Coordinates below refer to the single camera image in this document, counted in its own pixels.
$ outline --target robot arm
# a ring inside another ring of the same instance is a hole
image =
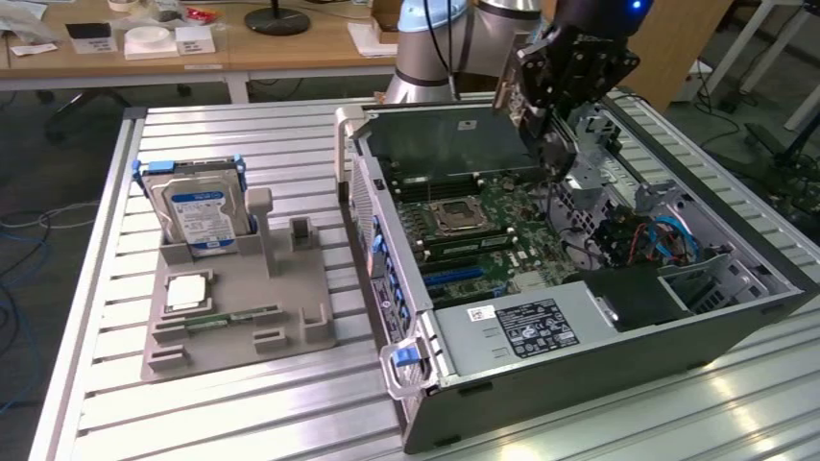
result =
[[[451,101],[448,69],[453,74],[469,72],[500,76],[516,35],[531,34],[541,22],[540,1],[479,0],[476,7],[471,8],[471,0],[405,0],[399,20],[396,74],[384,102]],[[436,40],[431,37],[429,26]],[[444,63],[436,52],[436,43]]]
[[[540,0],[479,0],[475,9],[468,0],[449,0],[449,9],[445,0],[405,0],[396,75],[384,102],[452,100],[447,78],[455,72],[501,76],[493,107],[509,113],[548,177],[560,181],[576,155],[565,122],[571,112],[600,100],[639,66],[627,42],[652,2],[557,0],[552,24],[535,43],[525,44],[519,41],[527,41],[521,38],[541,22]]]
[[[572,111],[599,101],[640,64],[627,42],[652,1],[559,0],[541,37],[513,45],[493,107],[509,113],[555,181],[575,164],[575,137],[565,123]]]

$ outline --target wooden desk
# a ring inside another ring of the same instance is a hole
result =
[[[223,13],[223,21],[231,23],[229,8],[213,6]],[[15,78],[39,77],[88,77],[123,74],[165,74],[180,72],[203,71],[204,66],[223,69],[228,65],[228,31],[225,28],[215,28],[213,43],[216,53],[205,55],[189,55],[179,58],[161,60],[128,61],[123,56],[124,32],[116,31],[115,53],[79,55],[68,37],[65,24],[83,22],[107,22],[115,18],[125,17],[121,12],[112,12],[108,4],[100,0],[77,0],[68,4],[49,4],[44,16],[44,22],[60,36],[59,50],[33,56],[11,56],[11,69],[3,76]],[[24,44],[16,36],[9,37],[9,45]]]
[[[368,59],[356,51],[347,31],[345,19],[328,13],[368,18],[369,10],[348,3],[316,6],[305,2],[283,3],[287,8],[299,9],[311,17],[311,28],[297,36],[263,36],[244,26],[229,30],[229,55],[232,70],[316,69],[324,67],[393,66],[395,59]],[[300,9],[305,6],[323,10]],[[260,5],[232,5],[233,24],[243,24],[245,14],[259,10]]]
[[[9,56],[5,60],[8,46],[4,39],[0,42],[0,91],[224,82],[232,103],[244,104],[248,102],[249,80],[393,72],[395,60],[371,60],[359,55],[347,32],[347,22],[353,19],[312,11],[365,17],[369,14],[367,8],[292,3],[292,6],[304,7],[312,19],[312,28],[304,34],[289,37],[259,35],[245,27],[244,18],[247,12],[263,8],[263,5],[215,4],[208,8],[223,13],[221,24],[213,32],[216,53],[144,61],[125,60],[121,54],[123,32],[116,34],[120,52],[75,53],[65,23],[107,22],[125,16],[112,12],[104,1],[77,0],[72,4],[49,5],[44,21],[64,40],[60,49],[21,58]],[[8,38],[8,42],[11,46],[21,44],[15,36]]]

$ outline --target blue pcie slot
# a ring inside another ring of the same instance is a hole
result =
[[[445,274],[437,274],[436,276],[428,276],[424,278],[425,286],[441,285],[455,281],[477,279],[484,275],[484,270],[480,267],[472,267],[461,271],[448,272]]]

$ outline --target green circuit board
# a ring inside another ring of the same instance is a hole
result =
[[[436,307],[553,286],[577,272],[557,232],[544,223],[533,189],[535,184],[500,175],[483,180],[475,195],[397,203],[425,281],[481,272],[480,277],[428,285]]]

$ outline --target black device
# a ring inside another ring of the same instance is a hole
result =
[[[267,36],[295,36],[311,28],[311,18],[303,12],[280,8],[279,0],[271,0],[271,8],[245,15],[245,25]]]

